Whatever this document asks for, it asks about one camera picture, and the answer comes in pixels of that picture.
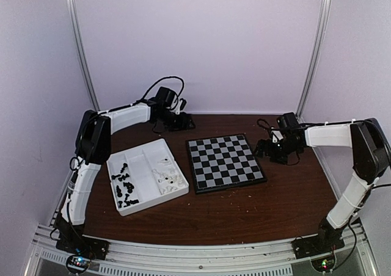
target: white tray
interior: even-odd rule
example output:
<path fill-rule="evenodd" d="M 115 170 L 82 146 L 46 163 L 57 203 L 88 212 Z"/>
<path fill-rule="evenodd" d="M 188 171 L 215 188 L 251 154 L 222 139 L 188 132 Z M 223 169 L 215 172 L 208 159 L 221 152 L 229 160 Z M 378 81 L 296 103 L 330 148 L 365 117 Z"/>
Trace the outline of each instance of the white tray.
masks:
<path fill-rule="evenodd" d="M 121 216 L 147 209 L 189 192 L 189 183 L 164 139 L 111 154 L 107 165 L 115 205 Z M 124 180 L 121 177 L 113 179 L 113 175 L 129 177 Z M 124 183 L 131 183 L 134 189 L 129 193 Z M 121 190 L 121 197 L 117 195 L 117 186 Z M 133 204 L 127 206 L 127 202 L 130 201 L 133 201 Z"/>

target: chessboard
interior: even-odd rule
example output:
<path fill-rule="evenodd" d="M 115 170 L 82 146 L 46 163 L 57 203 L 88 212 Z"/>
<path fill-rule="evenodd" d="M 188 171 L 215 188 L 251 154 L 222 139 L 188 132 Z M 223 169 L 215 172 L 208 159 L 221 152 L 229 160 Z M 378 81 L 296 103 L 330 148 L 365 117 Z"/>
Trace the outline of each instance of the chessboard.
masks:
<path fill-rule="evenodd" d="M 267 181 L 244 134 L 187 144 L 196 194 Z"/>

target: metal bar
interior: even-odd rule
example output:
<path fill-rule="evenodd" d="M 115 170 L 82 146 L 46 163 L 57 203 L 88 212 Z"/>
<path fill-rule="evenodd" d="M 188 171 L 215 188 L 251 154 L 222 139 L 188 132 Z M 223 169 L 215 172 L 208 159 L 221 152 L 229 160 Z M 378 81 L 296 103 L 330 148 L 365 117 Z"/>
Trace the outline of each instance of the metal bar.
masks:
<path fill-rule="evenodd" d="M 80 27 L 79 27 L 79 21 L 78 21 L 78 14 L 76 12 L 76 3 L 75 0 L 67 0 L 68 10 L 71 17 L 71 22 L 73 26 L 73 35 L 75 36 L 76 41 L 76 48 L 78 51 L 78 58 L 79 63 L 82 71 L 82 75 L 84 78 L 84 82 L 87 87 L 88 95 L 90 97 L 91 103 L 93 105 L 93 108 L 95 111 L 100 111 L 100 107 L 98 104 L 97 95 L 95 94 L 95 91 L 93 89 L 92 80 L 90 71 L 88 69 L 87 65 L 87 59 L 86 54 L 84 52 L 84 47 L 81 39 L 81 33 L 80 33 Z"/>
<path fill-rule="evenodd" d="M 318 65 L 318 61 L 319 61 L 321 45 L 324 39 L 324 34 L 326 32 L 327 22 L 329 19 L 330 6 L 331 6 L 331 0 L 322 0 L 320 12 L 319 12 L 318 29 L 316 31 L 316 37 L 315 37 L 315 43 L 313 45 L 311 61 L 308 68 L 307 77 L 305 79 L 304 88 L 300 97 L 299 106 L 296 111 L 296 115 L 299 118 L 302 117 L 304 106 L 307 102 L 311 85 L 315 77 L 316 66 Z"/>

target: dark wood surface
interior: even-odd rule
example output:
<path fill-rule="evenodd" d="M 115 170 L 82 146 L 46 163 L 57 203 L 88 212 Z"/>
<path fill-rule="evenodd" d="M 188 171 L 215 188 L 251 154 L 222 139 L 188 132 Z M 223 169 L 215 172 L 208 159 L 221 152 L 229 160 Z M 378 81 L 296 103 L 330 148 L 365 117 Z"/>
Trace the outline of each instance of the dark wood surface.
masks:
<path fill-rule="evenodd" d="M 295 166 L 259 159 L 268 182 L 196 195 L 185 141 L 245 133 L 254 148 L 267 133 L 255 125 L 257 115 L 193 115 L 191 131 L 152 133 L 149 123 L 132 126 L 112 137 L 112 152 L 165 138 L 190 183 L 189 193 L 122 217 L 115 209 L 106 165 L 90 195 L 84 234 L 148 244 L 213 245 L 264 242 L 317 232 L 318 223 L 334 206 L 332 189 L 311 148 Z M 276 116 L 262 116 L 276 124 Z"/>

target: black chessboard frame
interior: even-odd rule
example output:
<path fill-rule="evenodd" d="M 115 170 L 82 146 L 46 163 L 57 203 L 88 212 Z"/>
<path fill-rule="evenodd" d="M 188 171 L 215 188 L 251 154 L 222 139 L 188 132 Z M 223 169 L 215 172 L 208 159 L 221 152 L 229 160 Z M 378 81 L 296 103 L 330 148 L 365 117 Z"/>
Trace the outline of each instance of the black chessboard frame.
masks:
<path fill-rule="evenodd" d="M 197 181 L 197 171 L 199 171 L 199 169 L 195 169 L 194 163 L 198 163 L 198 162 L 202 163 L 202 162 L 206 162 L 206 161 L 198 161 L 198 160 L 194 161 L 193 160 L 191 147 L 194 147 L 194 146 L 190 146 L 189 143 L 190 142 L 199 142 L 199 143 L 203 144 L 204 140 L 211 140 L 211 144 L 212 144 L 212 143 L 219 143 L 217 141 L 218 139 L 220 141 L 221 141 L 221 139 L 223 139 L 224 141 L 222 143 L 226 143 L 226 142 L 231 142 L 230 137 L 238 137 L 238 140 L 244 140 L 246 142 L 246 145 L 247 145 L 248 149 L 245 149 L 245 150 L 249 150 L 250 153 L 242 155 L 242 156 L 246 157 L 245 161 L 238 161 L 240 163 L 243 162 L 245 164 L 245 166 L 237 168 L 237 167 L 233 166 L 233 163 L 230 166 L 228 166 L 228 164 L 224 162 L 224 165 L 227 165 L 227 170 L 226 171 L 225 170 L 223 170 L 223 171 L 218 170 L 219 169 L 218 166 L 219 165 L 223 165 L 224 159 L 225 158 L 230 158 L 230 157 L 225 155 L 225 156 L 223 156 L 222 159 L 216 159 L 216 157 L 215 157 L 216 153 L 210 154 L 210 155 L 212 155 L 210 157 L 211 160 L 215 159 L 216 161 L 217 160 L 220 160 L 220 161 L 217 162 L 217 168 L 216 168 L 216 165 L 215 166 L 210 166 L 210 165 L 207 166 L 205 164 L 205 167 L 210 167 L 211 170 L 212 170 L 212 173 L 207 173 L 207 174 L 205 174 L 205 176 L 210 176 L 210 180 L 213 179 L 215 181 L 216 185 L 215 186 L 210 186 L 210 187 L 205 186 L 205 187 L 199 188 L 199 182 Z M 227 146 L 226 145 L 219 145 L 218 149 L 221 149 L 221 148 L 224 148 L 224 147 L 227 147 Z M 264 182 L 267 181 L 267 178 L 265 177 L 265 174 L 263 173 L 263 170 L 262 170 L 259 162 L 257 161 L 257 158 L 253 155 L 253 151 L 252 151 L 252 149 L 250 147 L 250 144 L 248 143 L 248 141 L 246 139 L 246 135 L 245 134 L 232 134 L 232 135 L 229 135 L 229 136 L 206 137 L 206 138 L 202 138 L 202 139 L 187 140 L 186 141 L 186 148 L 188 150 L 188 156 L 189 156 L 189 161 L 190 161 L 192 175 L 193 175 L 194 190 L 195 190 L 196 194 L 202 194 L 202 193 L 207 193 L 207 192 L 212 192 L 212 191 L 220 191 L 220 190 L 223 190 L 223 189 L 228 189 L 228 188 L 237 187 L 237 186 L 248 186 L 250 184 L 264 183 Z M 206 150 L 212 150 L 212 149 L 214 149 L 214 148 L 205 149 L 205 151 L 204 150 L 200 150 L 200 151 L 204 151 L 205 152 L 205 153 L 204 152 L 201 153 L 202 156 L 207 156 L 208 157 L 208 155 L 206 154 Z M 234 148 L 231 148 L 231 149 L 228 150 L 228 153 L 239 152 L 239 154 L 241 154 L 240 152 L 243 152 L 243 151 L 241 151 L 241 150 L 234 150 Z M 252 165 L 246 165 L 245 162 L 249 162 L 249 161 L 251 161 L 250 163 Z M 260 172 L 261 173 L 261 177 L 260 178 L 255 178 L 254 175 L 252 175 L 252 172 L 244 173 L 243 169 L 251 169 L 251 171 L 253 171 L 253 172 Z M 246 175 L 247 176 L 247 180 L 241 181 L 241 180 L 239 180 L 237 175 L 230 176 L 230 174 L 228 172 L 229 170 L 239 170 L 239 173 L 241 175 Z M 223 177 L 222 178 L 213 178 L 213 173 L 214 172 L 221 173 L 224 178 L 225 177 L 231 178 L 231 183 L 228 183 L 228 184 L 224 183 L 223 180 L 222 180 Z"/>

